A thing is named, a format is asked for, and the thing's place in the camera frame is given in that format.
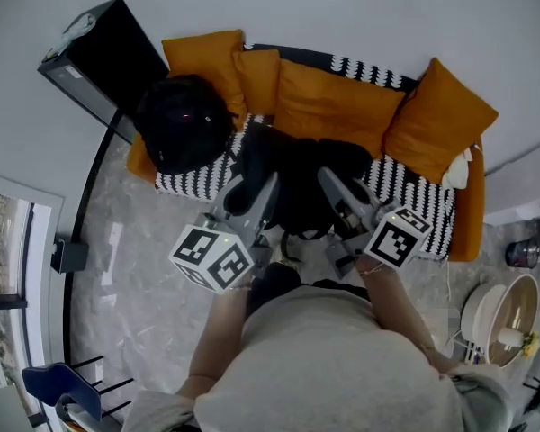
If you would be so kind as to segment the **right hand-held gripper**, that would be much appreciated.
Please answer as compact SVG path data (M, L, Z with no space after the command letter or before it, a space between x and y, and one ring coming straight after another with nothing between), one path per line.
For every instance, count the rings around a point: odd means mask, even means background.
M340 223L337 240L326 256L344 279L358 257L369 256L380 263L401 269L421 249L431 233L431 223L395 200L381 202L363 181L354 181L354 194L328 167L318 171L319 184Z

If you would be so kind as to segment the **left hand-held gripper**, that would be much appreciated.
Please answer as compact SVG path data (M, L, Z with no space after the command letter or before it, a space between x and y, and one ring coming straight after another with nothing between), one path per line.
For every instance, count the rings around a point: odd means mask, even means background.
M218 192L210 214L185 225L168 259L191 283L213 293L225 293L247 275L261 275L273 249L260 234L272 219L280 191L273 172L248 211L248 226L236 232L225 220L247 209L244 178L236 175Z

